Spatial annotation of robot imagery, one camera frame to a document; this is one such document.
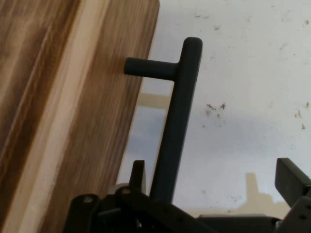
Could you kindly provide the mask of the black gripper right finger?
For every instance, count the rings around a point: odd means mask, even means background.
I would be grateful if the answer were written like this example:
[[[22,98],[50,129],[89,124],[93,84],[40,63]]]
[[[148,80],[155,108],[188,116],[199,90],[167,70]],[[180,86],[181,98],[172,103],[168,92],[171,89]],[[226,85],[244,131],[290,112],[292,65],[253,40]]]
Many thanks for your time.
[[[275,187],[290,207],[276,233],[311,231],[311,179],[289,158],[276,162]]]

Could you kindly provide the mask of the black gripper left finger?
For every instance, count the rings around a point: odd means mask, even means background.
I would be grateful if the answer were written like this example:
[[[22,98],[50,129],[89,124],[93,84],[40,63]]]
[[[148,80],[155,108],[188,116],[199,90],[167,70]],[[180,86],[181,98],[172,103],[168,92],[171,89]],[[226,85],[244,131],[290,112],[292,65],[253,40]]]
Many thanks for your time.
[[[170,203],[143,193],[145,162],[133,163],[128,185],[104,199],[94,194],[75,197],[65,233],[212,233],[214,230]]]

